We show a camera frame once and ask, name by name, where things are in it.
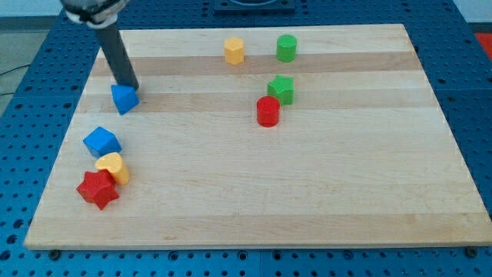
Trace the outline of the grey robot wrist mount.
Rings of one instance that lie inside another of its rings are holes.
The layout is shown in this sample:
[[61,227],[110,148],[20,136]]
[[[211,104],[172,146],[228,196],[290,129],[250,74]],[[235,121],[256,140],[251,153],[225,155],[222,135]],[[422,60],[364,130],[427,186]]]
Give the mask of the grey robot wrist mount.
[[76,24],[103,29],[116,23],[131,0],[61,0],[67,17]]

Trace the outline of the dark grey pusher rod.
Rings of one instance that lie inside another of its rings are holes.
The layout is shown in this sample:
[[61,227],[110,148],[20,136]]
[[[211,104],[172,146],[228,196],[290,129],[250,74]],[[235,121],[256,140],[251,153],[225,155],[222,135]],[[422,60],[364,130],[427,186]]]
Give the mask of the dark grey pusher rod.
[[96,29],[95,34],[116,83],[138,90],[138,79],[118,26],[112,23],[105,28]]

